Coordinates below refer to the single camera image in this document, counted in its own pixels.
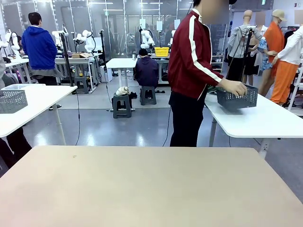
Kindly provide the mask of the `person's right hand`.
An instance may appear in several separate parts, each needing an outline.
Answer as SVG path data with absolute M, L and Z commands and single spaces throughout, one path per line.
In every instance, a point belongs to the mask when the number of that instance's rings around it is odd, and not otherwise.
M 247 93 L 247 87 L 240 81 L 231 81 L 222 78 L 218 87 L 223 88 L 227 92 L 234 94 L 235 96 L 244 96 Z

